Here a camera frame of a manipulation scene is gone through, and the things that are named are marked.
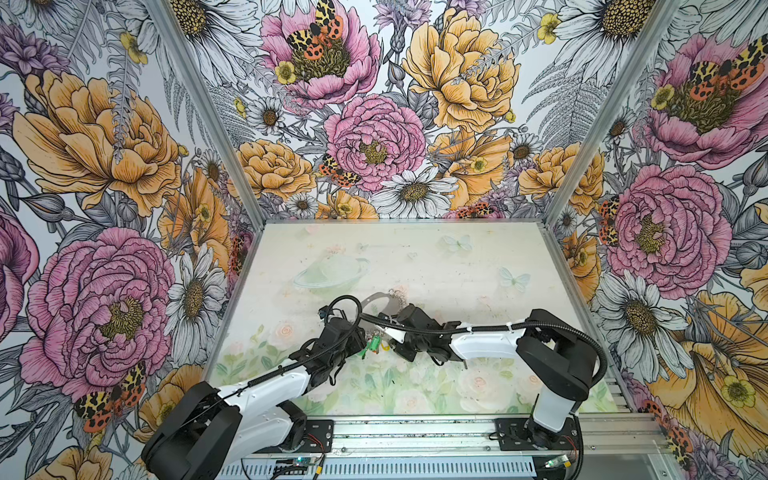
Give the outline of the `metal key organizer plate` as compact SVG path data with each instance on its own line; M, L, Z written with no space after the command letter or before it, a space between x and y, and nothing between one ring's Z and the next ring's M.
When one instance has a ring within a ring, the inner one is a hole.
M393 323L393 318L407 306L407 302L401 292L390 290L388 292L375 292L369 295L361 300L361 305L364 313L374 317L387 316L387 322ZM402 330L380 327L367 320L363 320L361 325L368 336L379 334L397 341L403 341L405 338L405 332Z

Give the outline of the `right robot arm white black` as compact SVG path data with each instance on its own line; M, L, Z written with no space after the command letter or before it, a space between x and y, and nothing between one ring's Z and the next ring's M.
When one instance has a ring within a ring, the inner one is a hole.
M566 428L606 374L607 357L588 334L544 309L504 325L440 324L421 308L409 305L380 330L391 338L397 355L412 362L419 353L433 362L471 359L520 360L541 382L532 413L513 434L537 449L551 449L560 437L576 434Z

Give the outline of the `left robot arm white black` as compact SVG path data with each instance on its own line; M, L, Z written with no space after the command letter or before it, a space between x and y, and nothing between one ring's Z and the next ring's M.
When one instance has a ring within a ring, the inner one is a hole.
M158 479L214 479L264 448L296 448L306 415L293 401L330 381L366 344L359 324L333 317L318 338L258 378L195 384L145 443L141 460Z

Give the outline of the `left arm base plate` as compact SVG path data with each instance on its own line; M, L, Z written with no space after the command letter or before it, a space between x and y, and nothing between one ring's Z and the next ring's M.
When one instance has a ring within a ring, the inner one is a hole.
M259 453L330 453L334 428L333 420L309 419L303 430L293 427L281 444L259 450Z

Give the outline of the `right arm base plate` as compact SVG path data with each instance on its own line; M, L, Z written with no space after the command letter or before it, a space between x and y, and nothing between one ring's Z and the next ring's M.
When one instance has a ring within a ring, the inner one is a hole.
M528 417L497 418L488 438L496 441L501 451L576 451L582 440L573 417L567 418L563 428L556 432Z

